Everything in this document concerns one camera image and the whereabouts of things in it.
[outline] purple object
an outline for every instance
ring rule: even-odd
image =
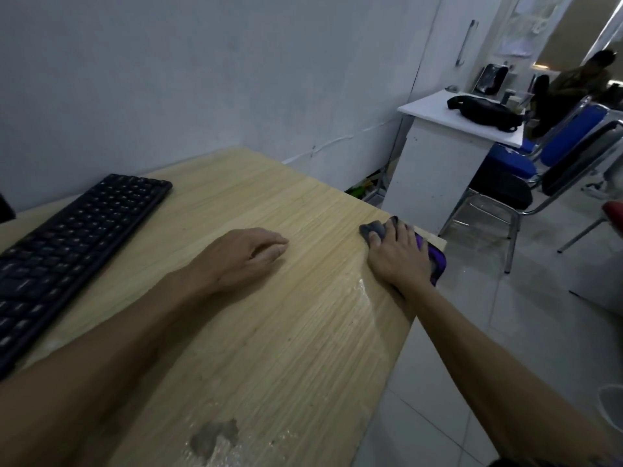
[[[394,223],[394,226],[398,225],[397,216],[392,216],[390,219]],[[362,224],[361,226],[359,226],[359,233],[366,240],[368,246],[370,246],[368,236],[372,231],[379,235],[381,241],[385,239],[385,226],[380,221],[372,221],[368,224]],[[420,248],[422,246],[422,236],[418,233],[416,233],[416,240],[417,248]],[[429,242],[429,259],[431,260],[432,264],[431,283],[433,284],[433,286],[435,286],[437,284],[437,281],[439,280],[439,277],[441,277],[441,274],[443,274],[444,270],[446,270],[446,256],[443,252],[441,252]]]

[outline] black keyboard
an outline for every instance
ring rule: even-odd
[[[111,174],[0,255],[0,378],[172,187]]]

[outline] handbag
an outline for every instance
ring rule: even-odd
[[[461,114],[484,126],[495,126],[505,133],[514,133],[523,122],[523,115],[513,113],[503,104],[489,101],[486,98],[458,95],[448,100],[448,108],[458,109]]]

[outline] red object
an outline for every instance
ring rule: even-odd
[[[601,207],[612,226],[619,232],[623,232],[623,203],[606,202]]]

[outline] person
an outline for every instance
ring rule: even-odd
[[[428,244],[391,220],[370,234],[368,264],[417,317],[452,379],[506,465],[604,465],[617,460],[607,436],[501,346],[430,283]],[[270,274],[288,246],[261,228],[218,238],[191,263],[166,275],[132,305],[0,384],[0,464],[67,465],[85,435],[136,383],[173,321],[215,293]]]
[[[616,59],[610,50],[601,50],[581,67],[561,72],[551,83],[549,77],[542,75],[534,82],[533,105],[539,125],[533,131],[534,138],[543,137],[557,125],[585,96],[598,99],[605,93],[611,79],[606,67]]]

